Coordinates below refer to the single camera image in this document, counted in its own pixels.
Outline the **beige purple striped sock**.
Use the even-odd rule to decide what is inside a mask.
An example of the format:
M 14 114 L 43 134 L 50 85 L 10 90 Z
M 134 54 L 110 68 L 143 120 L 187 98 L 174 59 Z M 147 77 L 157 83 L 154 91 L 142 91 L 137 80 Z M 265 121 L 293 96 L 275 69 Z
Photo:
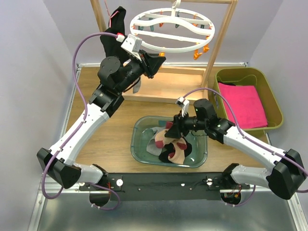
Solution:
M 164 129 L 160 132 L 157 132 L 154 138 L 154 142 L 157 148 L 164 148 L 165 145 L 170 144 L 174 141 L 174 138 L 165 137 L 165 134 L 168 132 L 168 129 Z

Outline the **grey sock black stripes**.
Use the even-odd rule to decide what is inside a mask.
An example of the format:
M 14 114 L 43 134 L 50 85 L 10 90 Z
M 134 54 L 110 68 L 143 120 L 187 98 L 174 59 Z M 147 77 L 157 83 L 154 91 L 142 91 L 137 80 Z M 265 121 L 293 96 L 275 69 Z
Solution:
M 154 142 L 154 138 L 157 132 L 160 132 L 162 130 L 164 130 L 164 128 L 160 128 L 160 127 L 154 127 L 151 128 L 151 130 L 154 132 L 154 135 L 150 138 L 147 146 L 146 146 L 146 151 L 152 155 L 155 156 L 159 156 L 163 150 L 163 148 L 157 148 Z

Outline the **white round clip hanger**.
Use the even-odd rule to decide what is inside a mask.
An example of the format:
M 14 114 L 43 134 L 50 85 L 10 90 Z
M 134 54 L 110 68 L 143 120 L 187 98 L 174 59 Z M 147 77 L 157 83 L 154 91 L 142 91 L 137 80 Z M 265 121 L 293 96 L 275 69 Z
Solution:
M 130 22 L 130 33 L 142 39 L 142 46 L 166 53 L 184 53 L 206 47 L 216 29 L 206 16 L 180 7 L 175 0 L 171 7 L 144 11 Z

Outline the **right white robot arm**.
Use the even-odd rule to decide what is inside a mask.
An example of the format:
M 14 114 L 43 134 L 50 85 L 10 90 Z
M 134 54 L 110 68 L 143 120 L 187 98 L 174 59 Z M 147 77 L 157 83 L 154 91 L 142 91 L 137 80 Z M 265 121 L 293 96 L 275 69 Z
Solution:
M 180 139 L 190 131 L 202 130 L 221 144 L 236 148 L 249 155 L 263 167 L 229 165 L 222 173 L 221 182 L 231 189 L 237 184 L 253 184 L 270 189 L 281 199 L 289 200 L 307 178 L 307 172 L 299 152 L 273 147 L 238 128 L 233 122 L 218 117 L 213 104 L 207 99 L 194 102 L 195 116 L 188 116 L 188 101 L 179 98 L 182 111 L 174 116 L 173 124 L 165 134 L 168 138 Z

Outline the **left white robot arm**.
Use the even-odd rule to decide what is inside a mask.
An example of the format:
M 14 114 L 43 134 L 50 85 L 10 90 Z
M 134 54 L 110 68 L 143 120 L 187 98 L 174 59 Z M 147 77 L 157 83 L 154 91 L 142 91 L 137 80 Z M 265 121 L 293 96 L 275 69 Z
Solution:
M 157 53 L 139 51 L 123 65 L 115 56 L 102 60 L 98 71 L 100 84 L 93 92 L 85 110 L 73 126 L 52 147 L 41 148 L 37 153 L 44 174 L 49 175 L 63 188 L 75 183 L 90 183 L 102 190 L 107 183 L 103 169 L 96 165 L 81 165 L 76 158 L 92 134 L 105 123 L 124 101 L 123 92 L 141 76 L 153 78 L 166 58 Z

